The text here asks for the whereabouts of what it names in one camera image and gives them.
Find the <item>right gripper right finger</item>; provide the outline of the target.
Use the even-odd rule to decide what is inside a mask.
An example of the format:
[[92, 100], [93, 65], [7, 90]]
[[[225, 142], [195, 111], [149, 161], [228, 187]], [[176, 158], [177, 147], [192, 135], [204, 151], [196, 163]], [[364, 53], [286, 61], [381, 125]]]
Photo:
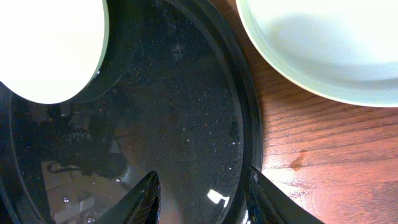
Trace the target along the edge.
[[251, 223], [322, 224], [254, 167], [248, 170], [247, 208]]

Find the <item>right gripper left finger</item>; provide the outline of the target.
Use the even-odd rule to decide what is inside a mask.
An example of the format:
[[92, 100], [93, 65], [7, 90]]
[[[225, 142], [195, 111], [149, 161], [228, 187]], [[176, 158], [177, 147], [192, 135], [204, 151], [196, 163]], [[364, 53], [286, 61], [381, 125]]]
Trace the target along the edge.
[[156, 171], [150, 171], [115, 206], [99, 217], [100, 224], [159, 224], [161, 188]]

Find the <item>light blue plate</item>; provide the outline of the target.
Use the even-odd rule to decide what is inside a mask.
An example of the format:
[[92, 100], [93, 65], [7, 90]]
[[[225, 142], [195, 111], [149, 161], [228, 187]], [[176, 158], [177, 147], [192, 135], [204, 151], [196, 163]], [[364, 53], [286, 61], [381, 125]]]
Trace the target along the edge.
[[316, 95], [352, 105], [397, 106], [397, 2], [237, 0], [264, 60]]
[[1, 84], [29, 101], [61, 103], [100, 72], [106, 0], [1, 0]]

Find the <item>light blue plate top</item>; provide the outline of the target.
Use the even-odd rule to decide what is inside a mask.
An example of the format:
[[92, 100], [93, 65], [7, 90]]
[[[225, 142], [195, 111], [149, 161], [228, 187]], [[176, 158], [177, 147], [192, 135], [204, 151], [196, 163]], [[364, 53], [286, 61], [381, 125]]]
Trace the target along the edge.
[[106, 0], [1, 0], [1, 84], [29, 101], [61, 103], [100, 72]]

